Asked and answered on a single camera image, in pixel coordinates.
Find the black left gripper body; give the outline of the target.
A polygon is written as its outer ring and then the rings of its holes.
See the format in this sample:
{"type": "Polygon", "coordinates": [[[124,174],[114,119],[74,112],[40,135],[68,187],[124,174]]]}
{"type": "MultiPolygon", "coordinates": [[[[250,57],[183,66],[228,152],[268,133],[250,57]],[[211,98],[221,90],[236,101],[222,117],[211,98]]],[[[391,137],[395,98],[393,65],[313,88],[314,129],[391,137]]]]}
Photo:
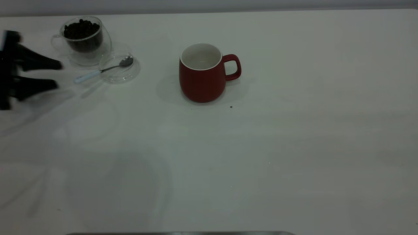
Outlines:
{"type": "Polygon", "coordinates": [[[0,53],[0,109],[10,110],[10,99],[15,97],[15,79],[17,75],[16,58],[21,41],[20,33],[4,31],[0,53]]]}

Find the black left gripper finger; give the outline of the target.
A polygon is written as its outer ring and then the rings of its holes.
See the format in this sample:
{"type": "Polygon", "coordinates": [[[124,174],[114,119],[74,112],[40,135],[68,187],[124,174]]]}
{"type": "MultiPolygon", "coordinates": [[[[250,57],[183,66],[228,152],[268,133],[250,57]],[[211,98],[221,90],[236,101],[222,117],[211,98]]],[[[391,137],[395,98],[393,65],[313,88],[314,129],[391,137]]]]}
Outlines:
{"type": "Polygon", "coordinates": [[[20,44],[17,46],[16,63],[23,71],[63,69],[60,61],[40,55],[20,44]]]}
{"type": "Polygon", "coordinates": [[[58,88],[58,83],[52,79],[33,79],[22,76],[13,78],[13,97],[19,101],[58,88]]]}

